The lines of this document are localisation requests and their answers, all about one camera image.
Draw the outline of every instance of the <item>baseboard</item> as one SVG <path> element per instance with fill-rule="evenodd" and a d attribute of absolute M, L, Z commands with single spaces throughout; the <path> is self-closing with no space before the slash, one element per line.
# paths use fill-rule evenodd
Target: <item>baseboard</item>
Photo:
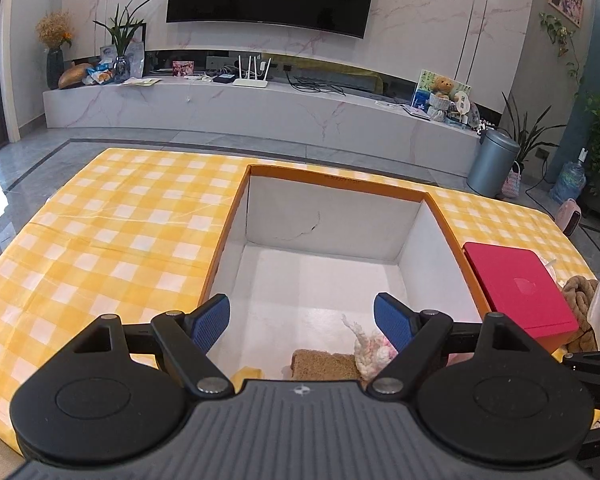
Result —
<path fill-rule="evenodd" d="M 20 138 L 26 137 L 32 131 L 37 130 L 38 128 L 46 127 L 46 116 L 44 114 L 36 117 L 35 119 L 30 120 L 28 123 L 23 124 L 20 130 Z"/>

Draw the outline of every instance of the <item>open box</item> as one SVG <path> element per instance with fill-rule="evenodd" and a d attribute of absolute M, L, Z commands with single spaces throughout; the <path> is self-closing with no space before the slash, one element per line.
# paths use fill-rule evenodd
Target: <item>open box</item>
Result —
<path fill-rule="evenodd" d="M 489 311 L 428 193 L 275 166 L 250 166 L 238 189 L 201 302 L 219 292 L 231 317 L 208 357 L 267 379 L 296 349 L 352 353 L 342 314 L 371 332 L 379 292 L 456 321 Z"/>

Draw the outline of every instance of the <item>trash can lid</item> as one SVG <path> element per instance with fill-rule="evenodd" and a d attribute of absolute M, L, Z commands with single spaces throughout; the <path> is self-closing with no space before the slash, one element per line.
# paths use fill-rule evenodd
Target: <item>trash can lid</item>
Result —
<path fill-rule="evenodd" d="M 505 134 L 501 134 L 496 130 L 487 130 L 487 139 L 492 142 L 495 142 L 497 145 L 502 146 L 506 150 L 518 154 L 520 151 L 520 145 L 510 137 Z"/>

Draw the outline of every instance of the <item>blue wall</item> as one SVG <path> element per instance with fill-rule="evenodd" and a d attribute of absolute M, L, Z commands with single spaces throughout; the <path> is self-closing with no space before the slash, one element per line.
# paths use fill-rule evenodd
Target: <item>blue wall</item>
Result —
<path fill-rule="evenodd" d="M 558 178 L 565 162 L 577 160 L 580 150 L 586 146 L 589 139 L 589 127 L 593 116 L 585 110 L 587 93 L 600 94 L 600 0 L 596 0 L 589 55 L 583 74 L 584 81 L 573 105 L 571 117 L 560 141 L 560 147 L 556 150 L 547 171 L 548 182 L 554 182 Z"/>

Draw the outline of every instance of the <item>marble tv console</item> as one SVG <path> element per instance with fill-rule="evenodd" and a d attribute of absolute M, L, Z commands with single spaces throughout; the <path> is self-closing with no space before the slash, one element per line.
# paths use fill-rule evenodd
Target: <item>marble tv console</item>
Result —
<path fill-rule="evenodd" d="M 49 128 L 161 128 L 289 140 L 467 176 L 475 132 L 425 121 L 375 100 L 164 77 L 151 87 L 88 86 L 44 92 Z"/>

